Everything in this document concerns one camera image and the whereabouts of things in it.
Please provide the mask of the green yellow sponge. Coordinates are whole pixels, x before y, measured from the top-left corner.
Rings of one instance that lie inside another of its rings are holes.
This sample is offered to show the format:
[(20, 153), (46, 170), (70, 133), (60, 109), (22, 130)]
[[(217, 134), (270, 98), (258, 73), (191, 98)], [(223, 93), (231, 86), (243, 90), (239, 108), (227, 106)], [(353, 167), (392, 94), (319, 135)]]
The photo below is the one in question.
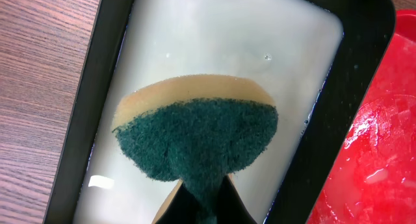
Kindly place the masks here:
[(180, 180), (195, 223), (217, 223), (220, 186), (250, 166), (278, 126), (269, 94), (250, 79), (187, 75), (125, 96), (112, 121), (123, 154), (149, 178)]

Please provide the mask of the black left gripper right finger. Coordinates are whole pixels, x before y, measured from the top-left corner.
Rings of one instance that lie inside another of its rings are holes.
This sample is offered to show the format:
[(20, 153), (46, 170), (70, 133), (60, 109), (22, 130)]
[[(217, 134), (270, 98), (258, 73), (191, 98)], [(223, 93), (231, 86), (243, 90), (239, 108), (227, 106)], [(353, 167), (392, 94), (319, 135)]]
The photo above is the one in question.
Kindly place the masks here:
[(218, 224), (256, 224), (241, 201), (229, 175), (224, 177), (218, 192), (216, 218)]

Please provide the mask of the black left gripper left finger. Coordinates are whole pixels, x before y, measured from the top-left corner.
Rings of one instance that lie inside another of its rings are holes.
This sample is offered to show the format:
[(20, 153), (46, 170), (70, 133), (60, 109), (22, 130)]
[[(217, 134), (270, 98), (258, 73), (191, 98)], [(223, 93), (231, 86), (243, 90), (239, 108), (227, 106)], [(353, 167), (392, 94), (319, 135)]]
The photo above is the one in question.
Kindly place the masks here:
[(155, 224), (198, 224), (208, 220), (208, 213), (179, 181), (155, 216)]

